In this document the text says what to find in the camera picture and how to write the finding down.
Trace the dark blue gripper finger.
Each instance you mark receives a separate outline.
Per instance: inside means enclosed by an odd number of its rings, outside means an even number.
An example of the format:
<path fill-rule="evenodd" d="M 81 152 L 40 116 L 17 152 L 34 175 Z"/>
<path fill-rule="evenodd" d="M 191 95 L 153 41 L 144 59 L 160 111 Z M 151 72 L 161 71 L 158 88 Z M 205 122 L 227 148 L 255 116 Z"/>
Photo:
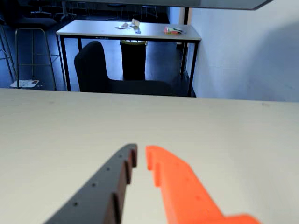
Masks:
<path fill-rule="evenodd" d="M 119 149 L 51 218 L 48 224 L 120 224 L 137 145 Z"/>

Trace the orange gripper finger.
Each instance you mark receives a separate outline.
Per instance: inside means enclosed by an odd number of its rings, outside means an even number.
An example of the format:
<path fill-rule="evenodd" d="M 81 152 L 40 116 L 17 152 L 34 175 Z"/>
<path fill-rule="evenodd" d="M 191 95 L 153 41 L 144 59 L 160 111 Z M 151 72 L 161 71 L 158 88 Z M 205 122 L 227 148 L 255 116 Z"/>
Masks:
<path fill-rule="evenodd" d="M 147 169 L 160 188 L 170 224 L 257 224 L 251 215 L 225 216 L 191 167 L 159 146 L 146 146 Z"/>

